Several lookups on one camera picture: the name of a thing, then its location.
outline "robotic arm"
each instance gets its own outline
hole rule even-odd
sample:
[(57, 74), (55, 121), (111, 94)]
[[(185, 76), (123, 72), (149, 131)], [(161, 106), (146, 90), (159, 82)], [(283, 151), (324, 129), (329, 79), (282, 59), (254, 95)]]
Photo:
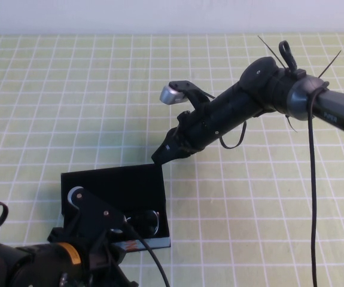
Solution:
[(262, 57), (246, 68), (239, 82), (212, 101), (212, 96), (191, 82), (170, 82), (160, 100), (167, 105), (189, 100), (194, 111), (177, 117), (178, 126), (169, 130), (152, 155), (153, 162), (164, 164), (189, 157), (246, 120), (268, 112), (305, 121), (313, 93), (318, 94), (313, 115), (344, 131), (344, 93), (329, 90), (328, 82), (297, 69), (286, 41), (279, 48), (288, 68), (277, 67), (272, 57)]

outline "cutting mat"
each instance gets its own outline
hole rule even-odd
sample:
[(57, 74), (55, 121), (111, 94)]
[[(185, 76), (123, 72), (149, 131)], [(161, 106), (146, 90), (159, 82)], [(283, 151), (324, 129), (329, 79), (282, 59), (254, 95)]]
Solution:
[[(344, 33), (286, 39), (298, 66), (344, 92)], [(0, 242), (44, 242), (61, 225), (60, 173), (151, 162), (191, 106), (166, 106), (170, 80), (213, 94), (269, 55), (256, 35), (0, 36)], [(269, 114), (245, 140), (163, 166), (172, 247), (156, 251), (172, 286), (311, 286), (307, 123)], [(344, 286), (344, 132), (314, 119), (320, 286)], [(239, 139), (238, 127), (224, 137)], [(122, 267), (141, 286), (163, 286), (147, 253)]]

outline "black clip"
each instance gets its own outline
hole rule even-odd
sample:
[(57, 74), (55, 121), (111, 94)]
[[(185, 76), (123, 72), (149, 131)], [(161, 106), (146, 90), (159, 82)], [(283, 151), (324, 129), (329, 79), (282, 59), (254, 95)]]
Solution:
[(297, 69), (297, 62), (291, 54), (289, 43), (285, 40), (279, 43), (279, 52), (282, 58), (284, 58), (287, 66), (289, 67), (286, 72), (295, 80), (300, 80), (306, 76), (306, 71), (303, 69)]
[(284, 58), (290, 71), (295, 72), (297, 69), (297, 63), (294, 60), (293, 54), (291, 54), (291, 49), (287, 41), (282, 41), (279, 43), (279, 52), (281, 53), (282, 58)]

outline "silver cap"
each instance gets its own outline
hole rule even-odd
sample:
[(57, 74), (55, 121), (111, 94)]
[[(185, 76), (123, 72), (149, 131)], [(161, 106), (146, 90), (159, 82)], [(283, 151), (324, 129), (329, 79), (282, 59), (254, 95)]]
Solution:
[(188, 100), (184, 93), (176, 91), (169, 86), (165, 86), (160, 95), (161, 102), (167, 105), (174, 105), (175, 103), (183, 103)]

